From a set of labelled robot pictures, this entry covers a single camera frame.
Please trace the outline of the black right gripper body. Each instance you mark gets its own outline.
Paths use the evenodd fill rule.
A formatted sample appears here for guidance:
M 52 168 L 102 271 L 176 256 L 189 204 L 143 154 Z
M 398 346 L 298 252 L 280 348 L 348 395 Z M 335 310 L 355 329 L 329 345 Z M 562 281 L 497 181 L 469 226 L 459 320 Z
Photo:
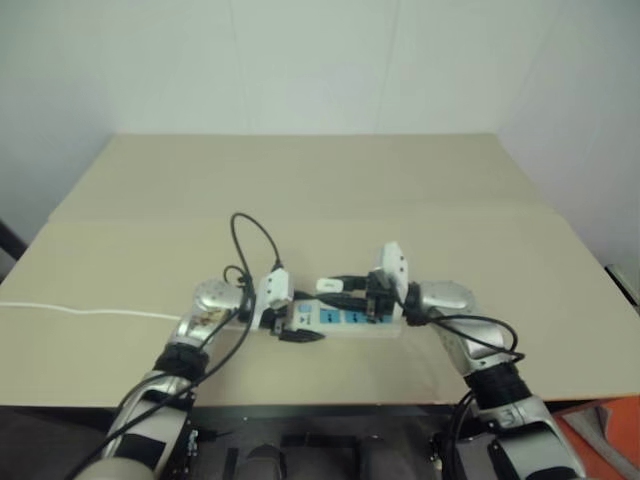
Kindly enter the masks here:
M 383 321 L 392 316 L 398 293 L 396 281 L 384 270 L 371 271 L 366 282 L 366 316 L 368 321 Z

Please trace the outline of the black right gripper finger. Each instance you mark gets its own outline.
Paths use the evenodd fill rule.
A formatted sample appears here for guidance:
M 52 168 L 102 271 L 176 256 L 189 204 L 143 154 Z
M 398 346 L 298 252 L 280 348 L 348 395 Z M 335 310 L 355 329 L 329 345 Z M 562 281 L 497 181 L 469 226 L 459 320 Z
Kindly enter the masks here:
M 323 279 L 324 291 L 364 291 L 368 277 L 361 275 L 338 275 Z
M 319 293 L 318 300 L 340 310 L 366 311 L 368 300 L 351 296 L 347 293 Z

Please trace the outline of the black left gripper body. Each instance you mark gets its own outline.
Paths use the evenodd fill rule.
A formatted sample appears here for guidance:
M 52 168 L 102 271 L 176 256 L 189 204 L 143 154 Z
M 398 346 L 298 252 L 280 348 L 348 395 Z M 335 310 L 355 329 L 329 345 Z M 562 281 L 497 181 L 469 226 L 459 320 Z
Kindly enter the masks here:
M 266 308 L 261 315 L 260 328 L 265 329 L 271 336 L 278 340 L 285 340 L 285 331 L 287 327 L 288 307 L 284 306 L 278 309 Z

